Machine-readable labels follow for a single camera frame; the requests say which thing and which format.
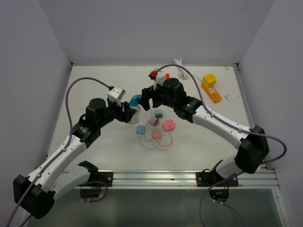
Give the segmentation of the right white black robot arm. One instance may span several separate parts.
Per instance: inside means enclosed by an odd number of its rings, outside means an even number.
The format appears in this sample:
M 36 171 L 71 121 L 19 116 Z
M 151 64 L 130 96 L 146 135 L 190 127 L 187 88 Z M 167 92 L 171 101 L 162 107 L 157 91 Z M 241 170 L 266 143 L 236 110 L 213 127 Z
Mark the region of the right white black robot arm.
M 202 101 L 188 96 L 176 78 L 167 79 L 162 85 L 144 88 L 139 104 L 146 111 L 161 105 L 170 107 L 179 118 L 207 128 L 237 149 L 236 155 L 219 161 L 212 168 L 209 175 L 215 185 L 223 185 L 228 177 L 241 171 L 255 173 L 269 153 L 262 128 L 256 126 L 251 129 L 223 118 L 208 109 Z

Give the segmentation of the pink usb charger plug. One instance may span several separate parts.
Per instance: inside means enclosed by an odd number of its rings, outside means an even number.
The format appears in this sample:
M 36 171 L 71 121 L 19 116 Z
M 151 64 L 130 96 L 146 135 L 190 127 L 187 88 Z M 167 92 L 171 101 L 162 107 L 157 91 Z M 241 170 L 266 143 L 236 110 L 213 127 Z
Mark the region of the pink usb charger plug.
M 158 140 L 162 138 L 162 133 L 161 130 L 153 130 L 152 131 L 152 139 L 153 140 Z

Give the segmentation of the green charger plug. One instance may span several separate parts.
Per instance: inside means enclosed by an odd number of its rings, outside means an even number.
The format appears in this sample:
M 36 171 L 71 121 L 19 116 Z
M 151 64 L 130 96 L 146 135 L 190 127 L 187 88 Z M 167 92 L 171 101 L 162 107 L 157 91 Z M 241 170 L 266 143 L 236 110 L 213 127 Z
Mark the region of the green charger plug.
M 162 118 L 163 117 L 163 110 L 162 109 L 155 109 L 154 114 L 156 118 Z

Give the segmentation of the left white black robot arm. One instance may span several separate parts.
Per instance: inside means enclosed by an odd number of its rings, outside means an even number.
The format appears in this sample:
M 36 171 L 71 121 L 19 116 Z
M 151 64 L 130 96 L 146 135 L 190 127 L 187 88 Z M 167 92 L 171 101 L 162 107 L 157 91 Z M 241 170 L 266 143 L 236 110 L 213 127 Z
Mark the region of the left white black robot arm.
M 118 120 L 128 123 L 137 110 L 128 102 L 117 104 L 110 100 L 90 100 L 78 123 L 63 144 L 27 176 L 18 175 L 13 181 L 15 203 L 36 219 L 44 217 L 53 207 L 55 199 L 79 184 L 95 185 L 98 181 L 97 167 L 83 161 L 63 181 L 66 167 L 101 135 L 101 128 Z

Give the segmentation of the bright blue plug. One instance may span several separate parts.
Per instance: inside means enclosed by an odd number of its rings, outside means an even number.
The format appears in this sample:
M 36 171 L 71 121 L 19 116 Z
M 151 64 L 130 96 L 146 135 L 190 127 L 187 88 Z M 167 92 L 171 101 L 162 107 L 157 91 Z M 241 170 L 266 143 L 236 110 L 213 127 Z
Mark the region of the bright blue plug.
M 139 105 L 139 101 L 140 101 L 141 98 L 142 98 L 142 95 L 141 95 L 141 94 L 139 94 L 139 95 L 134 95 L 134 96 L 131 98 L 131 100 L 130 100 L 130 102 L 129 102 L 129 105 L 130 105 L 131 107 L 138 106 L 138 105 Z

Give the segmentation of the brown usb charger plug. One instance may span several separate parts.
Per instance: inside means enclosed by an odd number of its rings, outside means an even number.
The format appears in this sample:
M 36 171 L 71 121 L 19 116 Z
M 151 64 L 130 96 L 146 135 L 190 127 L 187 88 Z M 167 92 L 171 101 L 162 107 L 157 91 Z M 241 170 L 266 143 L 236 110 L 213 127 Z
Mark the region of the brown usb charger plug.
M 160 124 L 160 120 L 159 118 L 156 118 L 156 117 L 151 117 L 149 120 L 148 120 L 148 123 L 154 127 L 157 127 L 159 124 Z

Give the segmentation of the pink blue white adapter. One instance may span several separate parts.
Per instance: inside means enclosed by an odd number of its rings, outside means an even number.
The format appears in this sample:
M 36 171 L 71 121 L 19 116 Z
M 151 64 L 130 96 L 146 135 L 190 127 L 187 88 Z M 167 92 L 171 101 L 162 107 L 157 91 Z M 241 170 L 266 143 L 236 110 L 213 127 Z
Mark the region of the pink blue white adapter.
M 138 105 L 132 106 L 132 109 L 135 109 L 136 113 L 132 116 L 129 124 L 130 125 L 138 124 L 140 122 L 139 115 L 140 115 L 141 107 Z

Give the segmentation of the blue usb charger plug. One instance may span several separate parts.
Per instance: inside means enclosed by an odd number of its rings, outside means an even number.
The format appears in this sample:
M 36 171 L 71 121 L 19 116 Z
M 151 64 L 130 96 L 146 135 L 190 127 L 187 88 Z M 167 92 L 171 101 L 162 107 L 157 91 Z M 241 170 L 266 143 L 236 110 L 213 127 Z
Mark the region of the blue usb charger plug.
M 145 134 L 145 126 L 144 125 L 137 125 L 136 134 L 138 136 L 144 135 Z

